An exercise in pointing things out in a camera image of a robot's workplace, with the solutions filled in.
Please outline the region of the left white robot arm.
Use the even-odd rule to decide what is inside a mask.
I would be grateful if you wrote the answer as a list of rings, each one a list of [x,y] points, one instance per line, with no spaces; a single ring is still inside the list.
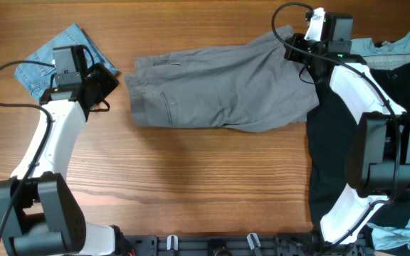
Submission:
[[[0,248],[8,255],[122,255],[114,225],[85,221],[66,176],[75,141],[92,107],[119,84],[101,63],[62,70],[59,86],[37,105],[41,116],[28,151],[0,181]]]

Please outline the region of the grey shorts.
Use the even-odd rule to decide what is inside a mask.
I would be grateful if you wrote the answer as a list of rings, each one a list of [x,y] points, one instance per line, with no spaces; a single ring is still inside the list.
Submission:
[[[276,38],[292,35],[282,26],[242,46],[136,58],[135,73],[125,76],[135,124],[266,132],[304,122],[319,100]]]

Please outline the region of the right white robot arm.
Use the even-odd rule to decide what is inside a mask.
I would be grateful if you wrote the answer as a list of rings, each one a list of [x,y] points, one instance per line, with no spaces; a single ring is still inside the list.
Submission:
[[[314,53],[303,34],[282,40],[285,59],[311,67],[356,125],[345,150],[346,184],[333,207],[315,226],[320,251],[354,243],[382,207],[410,190],[410,117],[372,77],[363,57],[348,52]]]

